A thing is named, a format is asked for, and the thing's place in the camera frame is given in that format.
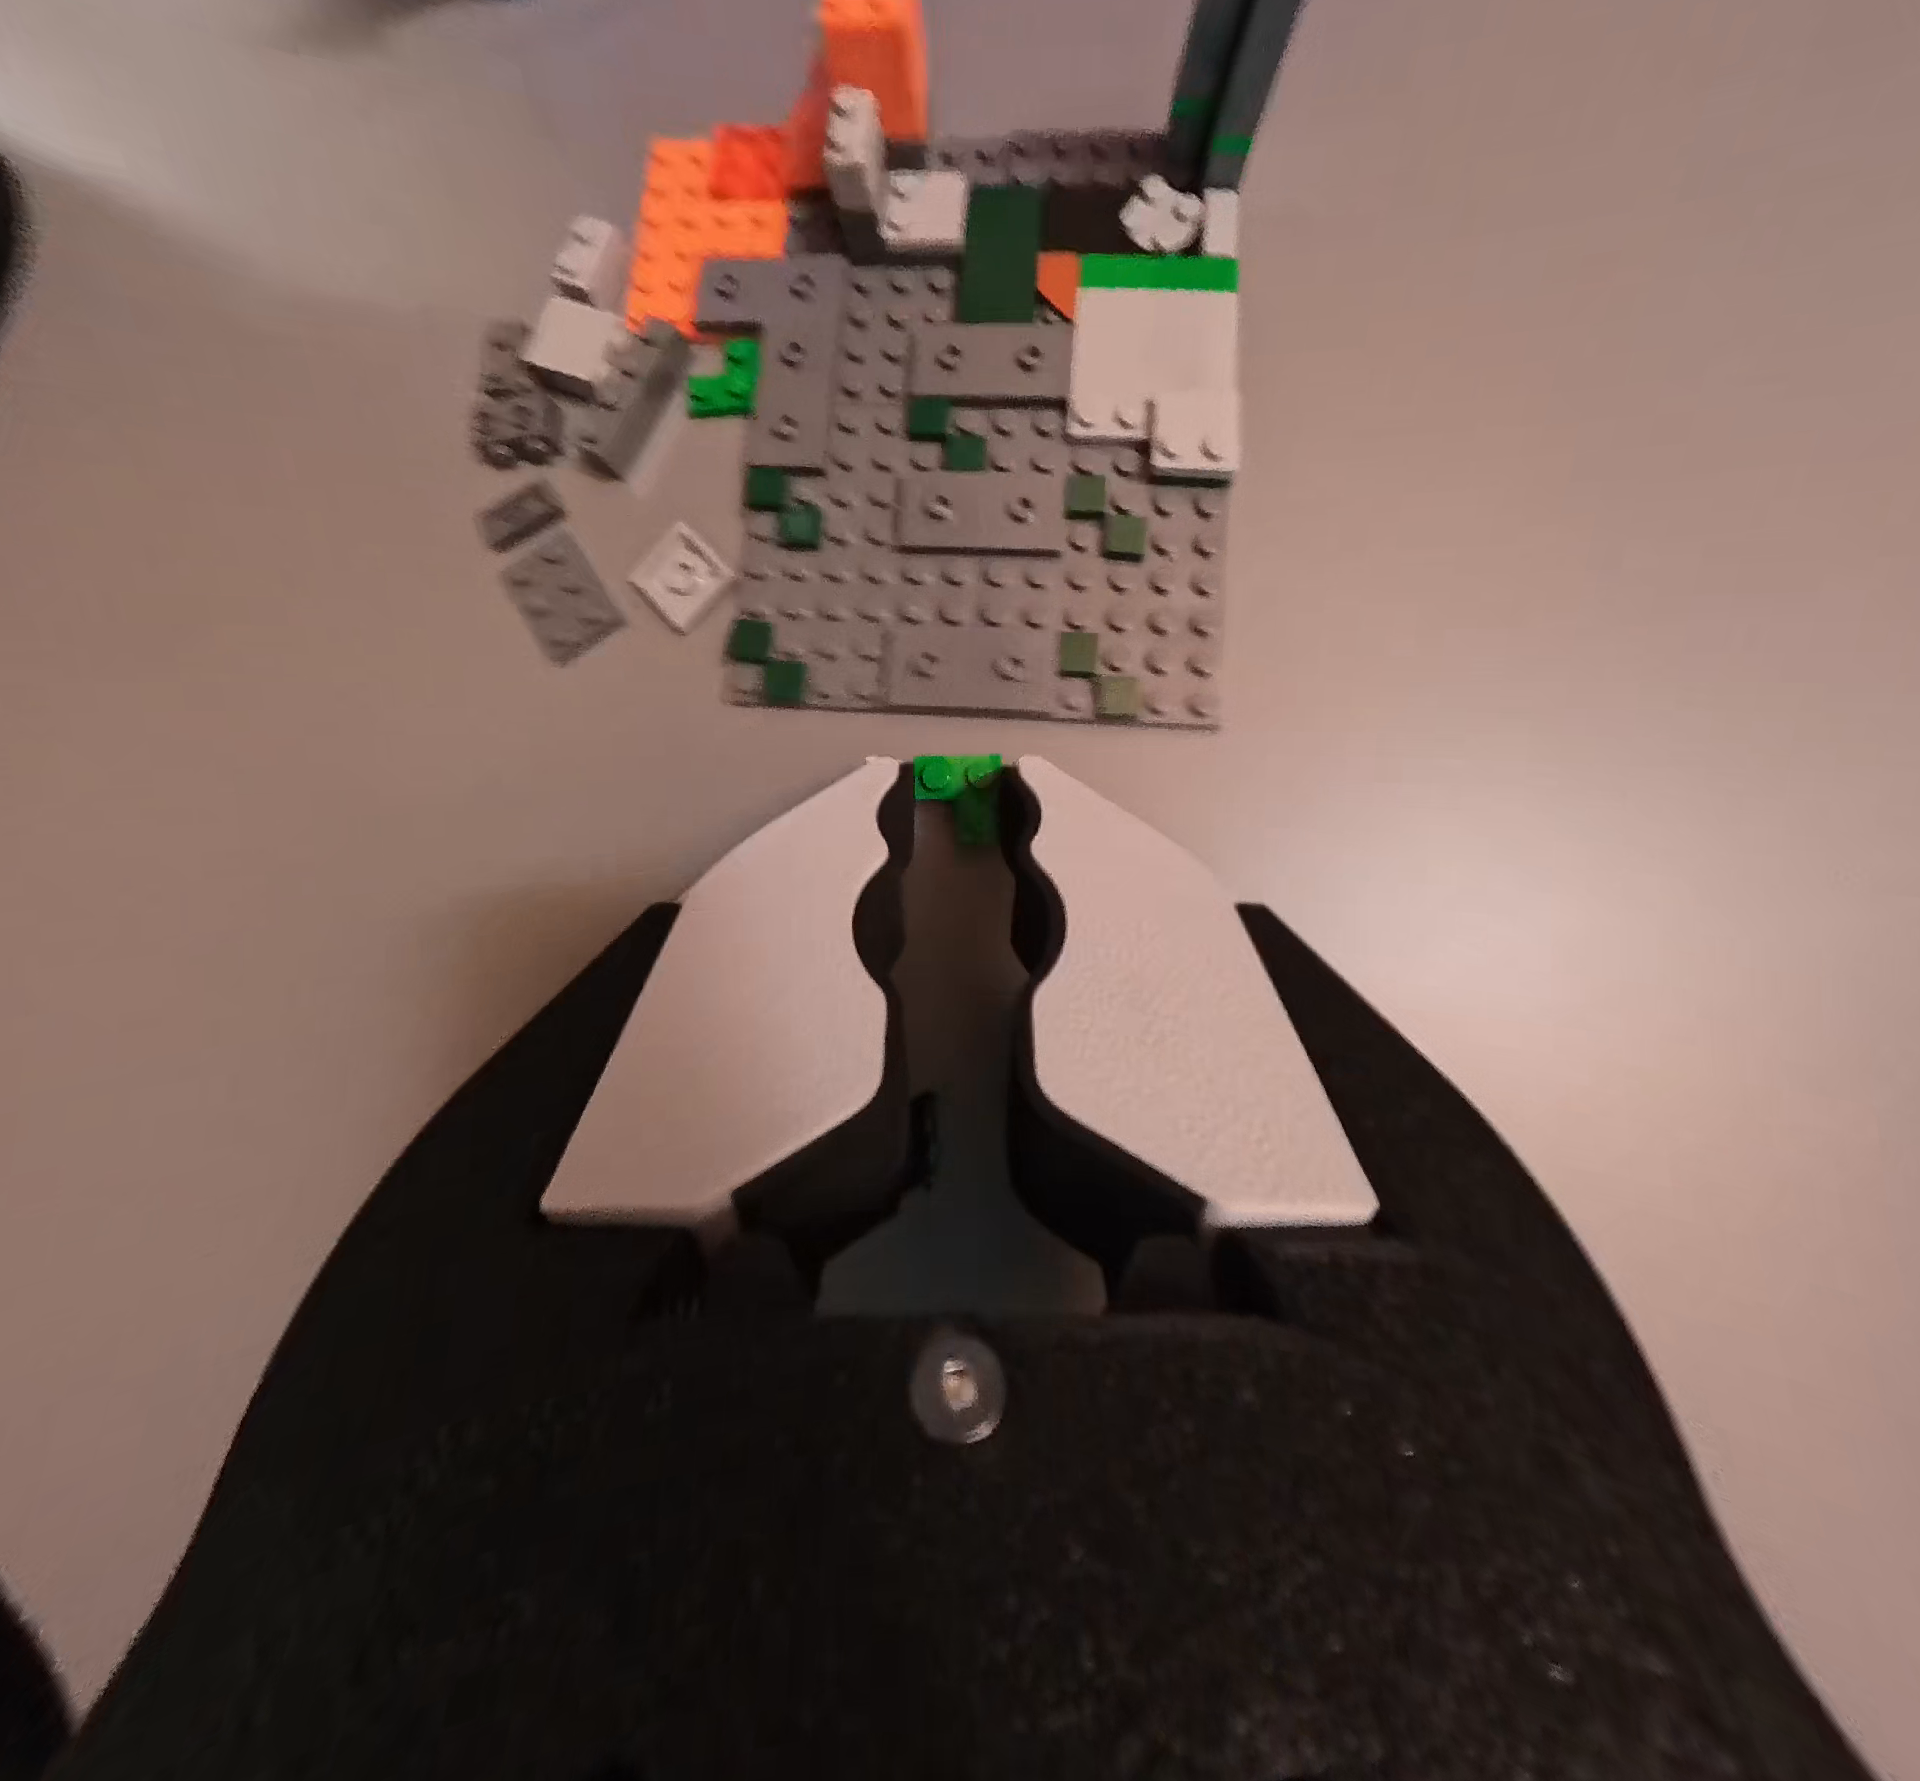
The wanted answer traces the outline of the light grey small lego brick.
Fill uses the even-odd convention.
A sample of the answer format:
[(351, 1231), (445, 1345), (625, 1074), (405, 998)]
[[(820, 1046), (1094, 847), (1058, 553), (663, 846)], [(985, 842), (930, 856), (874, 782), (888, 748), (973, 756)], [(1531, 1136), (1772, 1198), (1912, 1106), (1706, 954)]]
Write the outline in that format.
[(605, 217), (576, 214), (551, 261), (550, 285), (558, 297), (613, 309), (625, 295), (628, 273), (625, 229)]

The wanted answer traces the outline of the light grey square lego tile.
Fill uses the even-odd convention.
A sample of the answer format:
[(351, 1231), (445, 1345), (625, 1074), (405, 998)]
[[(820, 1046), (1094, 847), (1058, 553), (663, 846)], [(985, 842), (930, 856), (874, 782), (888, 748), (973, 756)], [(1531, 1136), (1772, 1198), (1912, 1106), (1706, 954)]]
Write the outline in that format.
[(732, 588), (732, 565), (688, 523), (674, 519), (625, 572), (625, 585), (674, 633), (688, 633)]

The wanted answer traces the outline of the dark grey four-stud lego plate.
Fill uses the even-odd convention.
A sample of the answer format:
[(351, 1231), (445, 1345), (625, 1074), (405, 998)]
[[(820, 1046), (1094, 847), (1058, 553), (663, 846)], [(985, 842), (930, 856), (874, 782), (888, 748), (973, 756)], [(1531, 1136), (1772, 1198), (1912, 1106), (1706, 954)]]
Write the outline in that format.
[(661, 420), (680, 400), (691, 353), (686, 335), (657, 315), (613, 346), (606, 376), (579, 422), (579, 456), (589, 472), (629, 479)]

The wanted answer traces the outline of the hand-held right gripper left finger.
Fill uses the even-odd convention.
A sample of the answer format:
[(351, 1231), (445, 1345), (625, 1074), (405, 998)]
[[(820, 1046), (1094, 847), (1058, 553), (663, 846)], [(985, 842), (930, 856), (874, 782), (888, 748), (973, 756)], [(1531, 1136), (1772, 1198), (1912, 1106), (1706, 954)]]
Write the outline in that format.
[(901, 769), (867, 758), (680, 894), (543, 1218), (709, 1228), (875, 1103), (892, 954), (861, 951), (855, 916), (896, 874), (881, 811), (911, 807)]

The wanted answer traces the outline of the dark grey small lego brick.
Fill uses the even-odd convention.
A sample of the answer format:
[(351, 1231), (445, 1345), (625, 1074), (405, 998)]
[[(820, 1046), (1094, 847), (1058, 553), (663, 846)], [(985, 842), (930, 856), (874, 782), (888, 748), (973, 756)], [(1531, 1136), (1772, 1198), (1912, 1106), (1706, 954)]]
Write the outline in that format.
[(558, 422), (555, 399), (521, 356), (530, 340), (532, 326), (524, 320), (500, 320), (483, 330), (476, 395), (479, 424), (507, 428)]

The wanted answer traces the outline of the light grey smooth lego piece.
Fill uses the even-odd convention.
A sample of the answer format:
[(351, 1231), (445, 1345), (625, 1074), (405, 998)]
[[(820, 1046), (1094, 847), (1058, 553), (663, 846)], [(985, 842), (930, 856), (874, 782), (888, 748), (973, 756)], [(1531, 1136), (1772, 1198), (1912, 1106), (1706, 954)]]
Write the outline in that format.
[(618, 311), (550, 295), (519, 343), (519, 364), (554, 394), (593, 402), (628, 332)]

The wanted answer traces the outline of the grey and orange lego build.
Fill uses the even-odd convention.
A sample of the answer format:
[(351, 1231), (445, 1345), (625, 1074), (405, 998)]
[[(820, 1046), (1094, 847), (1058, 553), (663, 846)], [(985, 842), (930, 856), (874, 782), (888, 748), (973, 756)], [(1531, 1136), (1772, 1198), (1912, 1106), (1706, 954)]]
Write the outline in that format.
[(737, 704), (1218, 726), (1240, 177), (1304, 1), (1193, 0), (1156, 130), (937, 137), (920, 0), (817, 0), (785, 126), (653, 145), (625, 329), (760, 343)]

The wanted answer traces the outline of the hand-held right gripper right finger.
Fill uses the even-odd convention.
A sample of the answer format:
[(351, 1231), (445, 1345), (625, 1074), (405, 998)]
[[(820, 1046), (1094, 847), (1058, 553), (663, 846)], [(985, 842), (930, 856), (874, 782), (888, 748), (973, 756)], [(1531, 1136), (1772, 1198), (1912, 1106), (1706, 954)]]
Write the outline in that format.
[(1010, 1165), (1055, 1233), (1362, 1226), (1379, 1196), (1222, 885), (1023, 756), (1003, 783), (1023, 969)]

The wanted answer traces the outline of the dark grey six-stud lego plate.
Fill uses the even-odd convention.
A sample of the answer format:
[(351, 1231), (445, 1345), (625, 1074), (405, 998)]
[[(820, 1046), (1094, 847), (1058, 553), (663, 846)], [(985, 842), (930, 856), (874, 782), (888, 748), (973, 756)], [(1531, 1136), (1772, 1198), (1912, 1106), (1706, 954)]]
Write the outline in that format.
[(498, 569), (498, 582), (550, 664), (575, 664), (628, 627), (589, 552), (562, 526), (517, 548)]

